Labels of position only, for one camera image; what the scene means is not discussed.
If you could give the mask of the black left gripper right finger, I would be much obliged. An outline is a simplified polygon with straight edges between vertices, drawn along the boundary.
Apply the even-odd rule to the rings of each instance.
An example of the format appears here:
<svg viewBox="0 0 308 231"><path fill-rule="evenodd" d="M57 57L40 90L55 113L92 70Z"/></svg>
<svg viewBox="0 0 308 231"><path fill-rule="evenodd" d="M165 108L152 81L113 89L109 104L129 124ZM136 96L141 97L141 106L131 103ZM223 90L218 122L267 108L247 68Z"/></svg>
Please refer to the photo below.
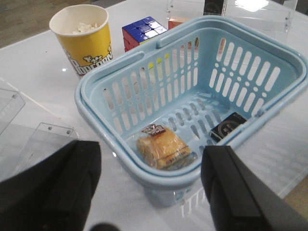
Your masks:
<svg viewBox="0 0 308 231"><path fill-rule="evenodd" d="M229 146L204 149L201 180L218 231L306 231L308 222Z"/></svg>

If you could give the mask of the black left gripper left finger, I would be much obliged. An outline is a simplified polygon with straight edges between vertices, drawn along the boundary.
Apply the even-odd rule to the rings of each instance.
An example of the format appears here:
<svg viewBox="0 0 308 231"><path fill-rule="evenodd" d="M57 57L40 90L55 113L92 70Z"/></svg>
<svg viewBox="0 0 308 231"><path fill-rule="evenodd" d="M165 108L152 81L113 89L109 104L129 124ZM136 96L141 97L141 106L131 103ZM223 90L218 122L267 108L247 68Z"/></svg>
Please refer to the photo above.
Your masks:
<svg viewBox="0 0 308 231"><path fill-rule="evenodd" d="M71 141L0 183L0 229L83 230L100 175L99 143Z"/></svg>

